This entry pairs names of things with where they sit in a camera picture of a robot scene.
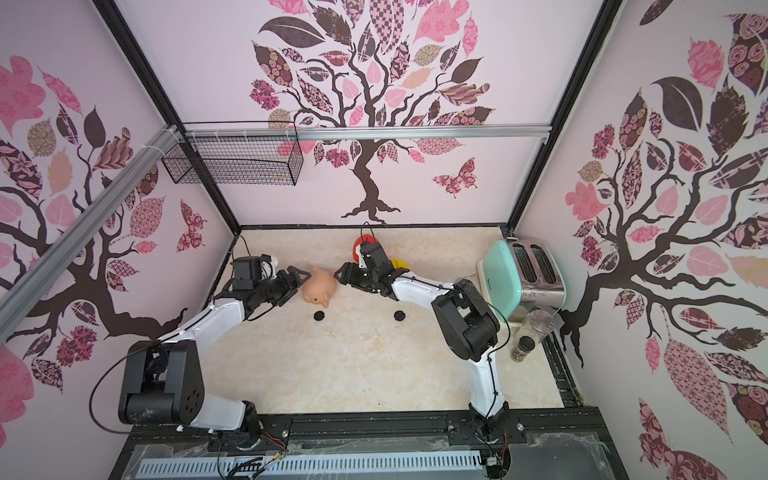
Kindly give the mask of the red piggy bank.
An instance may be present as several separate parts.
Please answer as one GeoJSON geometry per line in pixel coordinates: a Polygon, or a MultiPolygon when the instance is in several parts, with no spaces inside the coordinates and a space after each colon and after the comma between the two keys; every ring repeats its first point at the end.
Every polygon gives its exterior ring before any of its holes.
{"type": "Polygon", "coordinates": [[[371,234],[361,235],[354,243],[353,258],[361,268],[367,268],[374,252],[380,246],[377,239],[371,234]]]}

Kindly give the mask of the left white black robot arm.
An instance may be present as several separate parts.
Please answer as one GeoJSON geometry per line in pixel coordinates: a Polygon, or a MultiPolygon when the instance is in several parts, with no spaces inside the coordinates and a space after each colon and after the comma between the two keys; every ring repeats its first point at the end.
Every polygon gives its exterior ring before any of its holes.
{"type": "Polygon", "coordinates": [[[290,266],[266,278],[243,267],[200,313],[154,341],[139,341],[106,372],[124,364],[117,415],[125,425],[173,425],[212,432],[233,432],[252,444],[260,441],[263,424],[250,401],[206,393],[200,354],[224,334],[268,303],[288,302],[312,274],[290,266]]]}

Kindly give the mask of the back aluminium rail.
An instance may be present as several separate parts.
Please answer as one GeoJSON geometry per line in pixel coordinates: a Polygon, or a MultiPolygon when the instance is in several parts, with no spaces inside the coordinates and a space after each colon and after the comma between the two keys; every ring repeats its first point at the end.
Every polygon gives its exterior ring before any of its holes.
{"type": "Polygon", "coordinates": [[[288,140],[376,140],[376,139],[426,139],[426,138],[547,138],[552,127],[545,124],[470,125],[470,126],[418,126],[418,127],[310,127],[298,128],[289,123],[286,127],[258,128],[256,123],[203,124],[203,128],[185,126],[184,137],[192,140],[212,138],[239,138],[255,140],[277,137],[288,140]]]}

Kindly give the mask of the yellow piggy bank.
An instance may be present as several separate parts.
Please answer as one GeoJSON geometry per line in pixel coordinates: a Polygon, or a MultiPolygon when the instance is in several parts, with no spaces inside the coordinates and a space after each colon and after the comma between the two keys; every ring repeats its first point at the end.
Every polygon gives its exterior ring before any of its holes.
{"type": "Polygon", "coordinates": [[[392,258],[391,263],[394,269],[405,269],[405,270],[410,269],[409,265],[405,261],[400,259],[392,258]]]}

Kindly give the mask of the mint green toaster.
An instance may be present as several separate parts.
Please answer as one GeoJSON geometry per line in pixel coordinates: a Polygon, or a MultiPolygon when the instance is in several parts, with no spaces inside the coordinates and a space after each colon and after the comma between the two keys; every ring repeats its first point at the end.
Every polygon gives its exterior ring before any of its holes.
{"type": "Polygon", "coordinates": [[[477,264],[481,293],[500,319],[523,323],[535,309],[555,312],[566,300],[560,270],[538,239],[506,238],[494,242],[477,264]]]}

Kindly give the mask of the glass jar black lid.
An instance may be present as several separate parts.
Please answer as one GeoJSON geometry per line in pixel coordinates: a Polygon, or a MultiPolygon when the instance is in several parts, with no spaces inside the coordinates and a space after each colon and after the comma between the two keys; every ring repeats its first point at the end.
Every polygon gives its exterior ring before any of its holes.
{"type": "Polygon", "coordinates": [[[554,329],[555,319],[550,311],[530,311],[513,338],[510,359],[522,362],[554,329]]]}

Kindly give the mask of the aluminium rail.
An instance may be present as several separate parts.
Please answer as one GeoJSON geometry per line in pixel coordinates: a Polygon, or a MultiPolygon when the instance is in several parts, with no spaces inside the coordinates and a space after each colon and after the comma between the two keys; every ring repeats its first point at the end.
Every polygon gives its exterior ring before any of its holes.
{"type": "Polygon", "coordinates": [[[24,274],[1,298],[1,341],[6,342],[42,296],[74,261],[102,225],[133,191],[144,175],[164,154],[179,143],[178,128],[161,128],[134,159],[114,178],[71,227],[41,256],[29,273],[24,274]]]}
{"type": "Polygon", "coordinates": [[[258,128],[256,123],[203,124],[203,128],[185,126],[184,137],[192,140],[212,138],[239,138],[255,140],[277,137],[288,140],[376,140],[376,139],[426,139],[426,138],[547,138],[552,127],[545,124],[470,125],[470,126],[418,126],[418,127],[310,127],[298,128],[289,123],[286,127],[258,128]]]}

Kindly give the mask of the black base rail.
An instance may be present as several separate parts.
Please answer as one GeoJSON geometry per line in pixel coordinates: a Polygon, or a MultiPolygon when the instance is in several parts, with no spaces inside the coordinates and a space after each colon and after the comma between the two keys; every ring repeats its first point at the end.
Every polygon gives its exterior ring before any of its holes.
{"type": "Polygon", "coordinates": [[[258,414],[252,408],[233,430],[212,426],[136,425],[125,441],[128,451],[140,444],[183,444],[225,452],[251,452],[291,445],[316,446],[352,440],[445,440],[450,446],[499,452],[504,446],[532,445],[544,435],[612,445],[595,407],[512,409],[491,422],[470,410],[321,414],[258,414]]]}

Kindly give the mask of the left aluminium rail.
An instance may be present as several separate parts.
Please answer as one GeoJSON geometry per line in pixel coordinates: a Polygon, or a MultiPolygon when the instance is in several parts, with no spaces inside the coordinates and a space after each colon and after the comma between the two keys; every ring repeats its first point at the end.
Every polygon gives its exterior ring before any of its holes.
{"type": "Polygon", "coordinates": [[[1,341],[6,342],[42,296],[74,261],[102,225],[133,191],[144,175],[164,154],[179,143],[178,128],[161,128],[134,159],[114,178],[71,227],[41,256],[29,273],[24,274],[1,298],[1,341]]]}

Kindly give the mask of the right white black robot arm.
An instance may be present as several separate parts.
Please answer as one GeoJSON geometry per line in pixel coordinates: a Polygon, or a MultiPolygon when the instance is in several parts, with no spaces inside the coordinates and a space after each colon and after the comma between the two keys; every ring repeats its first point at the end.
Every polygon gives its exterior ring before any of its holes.
{"type": "Polygon", "coordinates": [[[451,352],[467,362],[475,435],[488,443],[502,435],[509,406],[496,362],[500,322],[470,280],[450,284],[421,277],[397,266],[377,241],[362,242],[358,261],[344,263],[334,277],[357,290],[432,311],[451,352]]]}

